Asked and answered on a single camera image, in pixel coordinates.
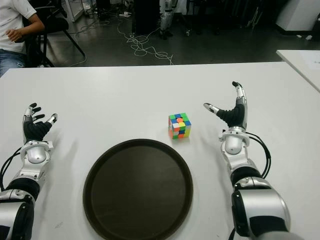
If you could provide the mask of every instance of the white t-shirt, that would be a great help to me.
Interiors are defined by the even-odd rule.
[[[25,54],[25,43],[10,41],[6,31],[24,27],[22,16],[29,19],[37,11],[28,0],[0,0],[0,49]]]

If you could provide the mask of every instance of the person's hand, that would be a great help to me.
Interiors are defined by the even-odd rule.
[[[5,34],[8,35],[10,41],[15,42],[22,38],[22,33],[20,29],[8,29]]]

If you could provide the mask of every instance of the white table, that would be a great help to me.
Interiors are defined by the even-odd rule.
[[[289,207],[292,232],[317,239],[320,94],[285,62],[9,70],[0,78],[1,164],[22,145],[22,114],[30,103],[39,103],[47,116],[59,114],[45,138],[55,149],[36,202],[32,239],[101,239],[83,210],[87,173],[107,149],[137,138],[172,146],[193,177],[190,213],[169,239],[228,239],[232,186],[218,141],[226,124],[203,103],[233,108],[232,81],[246,90],[247,130],[259,134],[271,152],[267,179]],[[192,123],[190,137],[170,140],[168,115],[183,112]],[[249,156],[262,170],[265,155],[255,142]],[[5,186],[20,166],[16,158]]]
[[[320,50],[278,50],[276,53],[320,93]]]

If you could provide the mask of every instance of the person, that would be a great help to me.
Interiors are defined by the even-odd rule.
[[[30,25],[24,27],[23,17]],[[0,0],[0,77],[8,69],[25,67],[26,45],[18,41],[44,29],[28,0]]]
[[[178,0],[165,0],[164,13],[161,15],[160,20],[160,38],[166,40],[167,37],[172,37],[173,34],[169,32],[169,29],[174,18],[175,9],[177,7]]]

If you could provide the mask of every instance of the person's arm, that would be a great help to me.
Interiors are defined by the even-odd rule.
[[[37,14],[33,14],[28,18],[31,23],[29,26],[19,28],[19,29],[8,29],[5,34],[8,35],[8,38],[15,42],[21,39],[25,35],[36,34],[45,30],[45,25],[42,23]]]

